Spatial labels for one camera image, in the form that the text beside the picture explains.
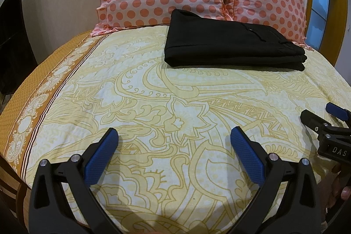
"folded clothes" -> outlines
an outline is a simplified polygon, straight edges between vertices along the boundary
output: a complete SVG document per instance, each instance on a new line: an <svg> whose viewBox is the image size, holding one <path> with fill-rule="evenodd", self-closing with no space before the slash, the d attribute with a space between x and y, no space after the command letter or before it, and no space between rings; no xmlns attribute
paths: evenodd
<svg viewBox="0 0 351 234"><path fill-rule="evenodd" d="M165 62L175 66L270 66L303 71L305 50L270 26L201 18L175 9Z"/></svg>

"blue clamp pad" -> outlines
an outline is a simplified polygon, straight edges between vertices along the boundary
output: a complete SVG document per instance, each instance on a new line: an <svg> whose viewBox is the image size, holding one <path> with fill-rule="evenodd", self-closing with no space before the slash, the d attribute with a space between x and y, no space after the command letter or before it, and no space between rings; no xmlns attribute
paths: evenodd
<svg viewBox="0 0 351 234"><path fill-rule="evenodd" d="M117 146L118 133L115 129L112 129L85 166L85 185L91 186L98 183L106 165L116 151Z"/></svg>
<svg viewBox="0 0 351 234"><path fill-rule="evenodd" d="M336 118L339 118L342 121L348 121L349 120L349 114L346 110L344 110L343 108L335 105L334 103L327 103L327 105L325 106L325 110L333 115Z"/></svg>
<svg viewBox="0 0 351 234"><path fill-rule="evenodd" d="M265 181L264 165L250 146L250 139L241 132L239 127L232 129L230 133L230 143L235 153L242 162L245 171L253 183L262 187Z"/></svg>

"bed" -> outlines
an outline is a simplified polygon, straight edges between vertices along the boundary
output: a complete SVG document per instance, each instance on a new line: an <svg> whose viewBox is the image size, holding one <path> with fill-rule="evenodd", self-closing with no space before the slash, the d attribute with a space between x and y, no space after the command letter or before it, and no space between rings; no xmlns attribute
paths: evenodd
<svg viewBox="0 0 351 234"><path fill-rule="evenodd" d="M333 162L317 156L316 135L299 115L309 109L337 124L325 105L350 108L351 87L321 54L306 51L304 72L173 69L163 61L167 30L79 35L26 79L1 115L0 130L2 154L29 186L41 159L81 154L109 127L120 144L92 189L128 232L225 232L257 190L230 146L237 125L268 153L307 157L317 181L326 175Z"/></svg>

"window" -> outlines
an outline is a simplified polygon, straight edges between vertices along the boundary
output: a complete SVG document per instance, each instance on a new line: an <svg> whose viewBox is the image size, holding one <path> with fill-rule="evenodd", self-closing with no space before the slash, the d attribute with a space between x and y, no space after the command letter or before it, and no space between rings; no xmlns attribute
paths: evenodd
<svg viewBox="0 0 351 234"><path fill-rule="evenodd" d="M306 43L317 50L322 42L328 15L328 6L329 0L312 0L312 12L306 35Z"/></svg>

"metal pivot bolt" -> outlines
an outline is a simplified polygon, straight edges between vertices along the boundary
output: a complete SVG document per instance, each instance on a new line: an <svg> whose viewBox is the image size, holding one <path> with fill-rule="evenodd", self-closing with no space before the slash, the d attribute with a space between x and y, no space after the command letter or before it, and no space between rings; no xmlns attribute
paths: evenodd
<svg viewBox="0 0 351 234"><path fill-rule="evenodd" d="M72 157L71 157L71 161L72 162L78 162L80 159L80 155L79 154L74 154Z"/></svg>
<svg viewBox="0 0 351 234"><path fill-rule="evenodd" d="M305 166L308 166L310 164L310 161L306 158L303 158L302 159L302 163L305 165Z"/></svg>
<svg viewBox="0 0 351 234"><path fill-rule="evenodd" d="M47 160L46 159L43 159L40 161L39 165L41 165L42 167L45 167L47 164Z"/></svg>
<svg viewBox="0 0 351 234"><path fill-rule="evenodd" d="M277 161L279 159L279 156L276 153L270 153L269 159L271 159L272 161Z"/></svg>

